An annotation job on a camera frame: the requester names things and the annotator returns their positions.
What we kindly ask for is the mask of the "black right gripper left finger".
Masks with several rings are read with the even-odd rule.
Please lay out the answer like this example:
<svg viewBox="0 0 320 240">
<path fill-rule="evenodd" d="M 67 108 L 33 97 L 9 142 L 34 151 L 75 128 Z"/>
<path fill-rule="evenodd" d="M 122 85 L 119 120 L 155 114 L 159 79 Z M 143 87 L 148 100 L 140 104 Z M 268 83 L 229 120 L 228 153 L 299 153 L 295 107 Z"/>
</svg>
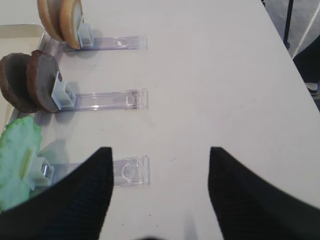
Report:
<svg viewBox="0 0 320 240">
<path fill-rule="evenodd" d="M 0 215 L 2 240 L 97 240 L 114 187 L 113 154 L 101 147 L 54 186 Z"/>
</svg>

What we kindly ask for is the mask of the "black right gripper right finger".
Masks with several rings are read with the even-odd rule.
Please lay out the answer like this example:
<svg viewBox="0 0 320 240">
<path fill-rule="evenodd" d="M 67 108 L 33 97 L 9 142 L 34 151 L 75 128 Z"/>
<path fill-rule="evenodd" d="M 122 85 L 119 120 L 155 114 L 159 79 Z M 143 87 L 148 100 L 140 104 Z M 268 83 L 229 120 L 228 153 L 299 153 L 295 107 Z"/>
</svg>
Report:
<svg viewBox="0 0 320 240">
<path fill-rule="evenodd" d="M 209 156 L 208 193 L 225 240 L 318 240 L 320 210 L 271 185 L 222 147 Z"/>
</svg>

